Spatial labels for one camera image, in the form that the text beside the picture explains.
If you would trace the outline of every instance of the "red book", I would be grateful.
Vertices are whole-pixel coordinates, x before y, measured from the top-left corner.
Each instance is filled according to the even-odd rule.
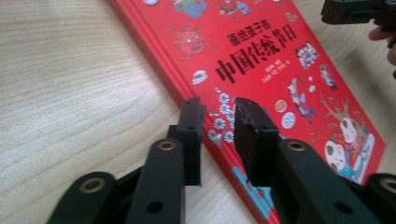
[[[291,0],[108,2],[176,103],[201,98],[205,146],[258,222],[278,219],[234,149],[234,97],[262,105],[337,174],[364,183],[376,172],[385,144]]]

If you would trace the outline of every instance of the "cartoon character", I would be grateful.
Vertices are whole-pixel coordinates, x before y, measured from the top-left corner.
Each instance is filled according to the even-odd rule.
[[[362,153],[365,141],[362,136],[358,136],[357,122],[350,118],[343,118],[340,126],[346,141],[346,149],[350,150],[356,158]]]
[[[288,86],[289,95],[294,105],[303,117],[308,118],[308,122],[312,123],[312,115],[316,115],[315,110],[306,103],[305,93],[301,95],[297,92],[297,79],[294,78]]]
[[[295,52],[301,66],[304,69],[308,69],[318,57],[317,51],[313,48],[309,41],[306,43],[306,45],[301,46]]]
[[[217,3],[217,5],[218,5],[219,13],[221,16],[223,16],[223,15],[235,16],[236,12],[238,12],[238,7],[236,6],[235,1],[224,0],[223,3]]]
[[[326,82],[328,86],[332,89],[332,91],[337,90],[337,86],[335,85],[334,78],[332,78],[332,74],[330,73],[328,67],[325,64],[321,64],[319,66],[320,76]]]
[[[176,11],[184,11],[188,16],[192,18],[201,17],[205,9],[207,9],[207,3],[205,0],[172,0],[174,3],[174,9]]]
[[[332,170],[340,176],[355,180],[355,171],[348,161],[349,151],[344,151],[341,145],[335,144],[332,140],[326,142],[324,149],[326,161],[329,163]]]
[[[362,153],[366,144],[369,135],[368,130],[364,126],[360,126],[356,120],[349,116],[348,99],[344,102],[344,111],[341,111],[338,107],[336,107],[334,111],[327,105],[326,101],[324,101],[323,96],[321,96],[321,98],[320,101],[329,110],[329,113],[324,117],[326,118],[333,115],[340,121],[340,128],[346,142],[346,149],[349,150],[353,154],[354,159],[356,159],[356,157]]]
[[[236,7],[242,11],[242,14],[247,15],[249,14],[250,8],[248,8],[248,5],[246,3],[243,3],[241,1],[236,1]]]
[[[199,29],[192,27],[184,27],[182,31],[175,31],[168,29],[177,39],[174,41],[174,46],[184,53],[180,56],[180,60],[189,60],[193,54],[201,53],[207,47],[204,43],[202,33]]]

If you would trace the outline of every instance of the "wood grain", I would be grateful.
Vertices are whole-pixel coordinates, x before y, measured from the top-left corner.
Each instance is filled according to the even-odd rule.
[[[330,26],[321,1],[296,0],[387,143],[396,174],[396,81],[372,24]],[[92,171],[121,177],[144,164],[178,109],[106,1],[0,6],[0,221],[45,223],[69,185]],[[254,223],[203,150],[203,186],[187,188],[187,223]]]

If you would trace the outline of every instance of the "human hand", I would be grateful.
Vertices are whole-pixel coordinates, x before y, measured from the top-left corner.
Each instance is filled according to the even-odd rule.
[[[388,61],[396,65],[396,33],[394,32],[381,32],[381,27],[375,27],[372,31],[369,33],[369,38],[371,40],[388,40]]]

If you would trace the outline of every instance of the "cartoon illustration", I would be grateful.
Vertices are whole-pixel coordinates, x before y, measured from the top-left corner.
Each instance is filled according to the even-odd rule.
[[[288,18],[288,20],[291,22],[297,22],[297,20],[298,20],[297,15],[291,14],[290,12],[286,12],[285,15],[286,15],[286,18]]]
[[[207,3],[205,0],[172,0],[174,3],[174,9],[178,12],[183,11],[192,18],[201,17],[205,9],[207,9]]]
[[[363,125],[360,126],[356,120],[352,119],[349,116],[348,99],[346,99],[346,101],[344,102],[344,111],[341,111],[338,106],[335,107],[335,110],[332,110],[323,99],[323,96],[321,96],[320,101],[329,111],[329,113],[324,115],[324,117],[326,118],[328,116],[334,116],[340,121],[340,129],[346,142],[346,150],[350,151],[354,159],[356,159],[356,157],[362,153],[362,150],[369,135],[368,130]]]
[[[196,71],[192,76],[192,85],[197,85],[204,82],[207,77],[208,75],[205,70]]]
[[[192,54],[201,53],[208,46],[208,44],[204,43],[202,33],[199,29],[187,26],[182,31],[176,31],[170,28],[168,30],[177,39],[173,42],[175,48],[184,53],[184,55],[180,56],[181,61],[191,59]]]
[[[309,41],[306,42],[306,45],[301,46],[295,52],[304,69],[308,69],[313,63],[315,63],[318,57],[317,51]]]
[[[224,140],[226,143],[233,142],[233,124],[235,122],[235,108],[230,107],[233,100],[230,99],[230,95],[221,92],[219,88],[215,88],[219,94],[219,113],[212,112],[209,116],[214,119],[213,129],[207,133],[209,139],[215,143],[218,148],[222,148],[221,141]]]
[[[330,73],[329,68],[325,64],[321,64],[319,66],[320,76],[326,82],[328,86],[332,89],[332,91],[337,90],[337,86],[335,85],[335,81],[332,78],[332,73]]]
[[[217,3],[217,6],[222,16],[233,16],[235,18],[238,12],[242,12],[244,15],[251,12],[246,3],[237,0],[223,0],[223,2]]]
[[[326,161],[332,170],[343,177],[355,181],[355,171],[349,164],[349,151],[345,151],[341,145],[335,144],[330,140],[324,147]]]
[[[297,79],[294,78],[288,86],[289,94],[294,105],[303,117],[308,118],[309,123],[312,123],[312,115],[316,115],[315,110],[306,103],[305,93],[301,95],[297,92]]]
[[[158,3],[158,0],[143,0],[144,3],[146,3],[147,5],[155,5]]]
[[[248,8],[248,5],[241,1],[236,1],[236,7],[238,7],[238,9],[241,10],[242,14],[244,15],[247,15],[251,12],[250,9]]]

